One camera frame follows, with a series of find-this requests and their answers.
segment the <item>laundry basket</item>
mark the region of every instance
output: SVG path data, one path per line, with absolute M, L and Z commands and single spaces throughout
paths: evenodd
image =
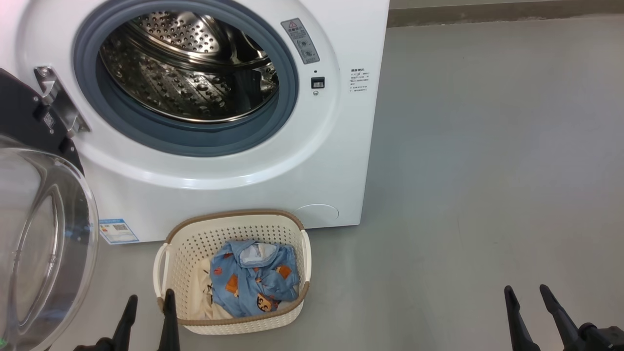
M 230 240 L 253 239 L 295 248 L 299 273 L 299 297 L 283 310 L 243 318 L 220 320 L 189 319 L 189 287 L 193 268 L 215 255 Z M 165 258 L 162 281 L 160 268 Z M 260 332 L 291 323 L 299 316 L 310 286 L 312 272 L 310 240 L 301 222 L 280 210 L 248 210 L 205 215 L 186 220 L 174 228 L 158 250 L 154 261 L 154 291 L 162 309 L 165 292 L 175 292 L 178 324 L 205 335 Z

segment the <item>instruction label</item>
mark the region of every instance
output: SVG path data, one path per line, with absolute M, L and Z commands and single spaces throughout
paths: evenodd
M 312 39 L 310 39 L 308 31 L 303 26 L 300 19 L 293 18 L 288 21 L 283 21 L 281 26 L 284 27 L 290 40 L 292 40 L 293 44 L 297 47 L 303 64 L 314 63 L 321 60 L 318 57 L 318 53 L 316 52 Z
M 371 73 L 363 68 L 354 68 L 349 77 L 349 92 L 367 91 Z
M 123 219 L 101 219 L 100 234 L 110 245 L 139 242 L 136 235 L 130 230 L 128 223 Z

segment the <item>white cloth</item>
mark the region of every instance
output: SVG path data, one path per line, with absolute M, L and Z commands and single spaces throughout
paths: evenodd
M 191 279 L 189 296 L 190 319 L 228 319 L 233 318 L 223 307 L 212 303 L 212 279 L 210 279 L 210 259 L 203 259 L 195 266 Z
M 277 251 L 277 246 L 257 242 L 249 245 L 240 253 L 240 263 L 243 267 L 264 267 Z

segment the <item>basket handle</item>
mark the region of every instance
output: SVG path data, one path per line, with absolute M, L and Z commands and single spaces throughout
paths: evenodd
M 303 236 L 303 254 L 305 255 L 306 262 L 306 282 L 310 281 L 310 277 L 312 276 L 312 249 L 310 247 L 310 238 L 308 237 L 308 233 L 302 229 L 301 235 Z
M 154 260 L 154 270 L 152 271 L 152 280 L 154 282 L 154 292 L 156 293 L 156 297 L 162 298 L 165 295 L 164 287 L 165 287 L 165 277 L 163 278 L 163 282 L 160 282 L 160 263 L 162 262 L 162 257 L 166 255 L 165 258 L 165 276 L 167 272 L 167 267 L 169 266 L 169 247 L 168 243 L 162 244 L 160 249 L 158 249 L 158 253 L 156 253 L 156 259 Z

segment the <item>door hinge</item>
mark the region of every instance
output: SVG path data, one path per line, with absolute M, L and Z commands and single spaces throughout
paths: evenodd
M 50 106 L 61 118 L 67 128 L 67 137 L 74 137 L 80 132 L 90 132 L 91 129 L 67 95 L 52 67 L 36 67 L 34 71 L 37 82 L 43 91 L 41 102 Z

